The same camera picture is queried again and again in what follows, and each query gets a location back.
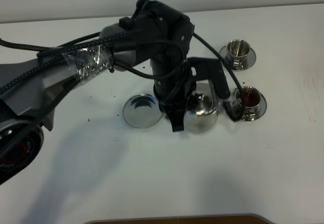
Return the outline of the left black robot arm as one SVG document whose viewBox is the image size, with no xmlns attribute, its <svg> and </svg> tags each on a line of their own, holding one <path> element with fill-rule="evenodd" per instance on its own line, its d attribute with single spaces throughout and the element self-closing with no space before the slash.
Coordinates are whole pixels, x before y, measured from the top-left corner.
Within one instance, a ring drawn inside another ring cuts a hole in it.
<svg viewBox="0 0 324 224">
<path fill-rule="evenodd" d="M 2 46 L 35 50 L 37 57 L 1 65 L 1 182 L 26 168 L 40 152 L 43 129 L 53 128 L 54 111 L 76 87 L 102 72 L 125 70 L 150 60 L 154 94 L 171 120 L 184 129 L 194 83 L 186 59 L 194 25 L 188 16 L 157 1 L 141 0 L 132 17 L 56 48 L 5 41 Z"/>
</svg>

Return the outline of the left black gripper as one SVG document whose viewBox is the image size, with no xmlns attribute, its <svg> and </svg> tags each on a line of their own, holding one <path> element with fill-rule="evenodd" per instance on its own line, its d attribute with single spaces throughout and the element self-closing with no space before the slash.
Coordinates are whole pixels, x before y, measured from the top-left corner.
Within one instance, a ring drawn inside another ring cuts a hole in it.
<svg viewBox="0 0 324 224">
<path fill-rule="evenodd" d="M 184 115 L 189 95 L 192 92 L 190 63 L 187 59 L 181 63 L 174 57 L 154 57 L 151 59 L 155 76 L 173 74 L 165 79 L 154 81 L 154 95 L 158 99 L 159 109 L 166 113 L 173 132 L 184 130 Z"/>
</svg>

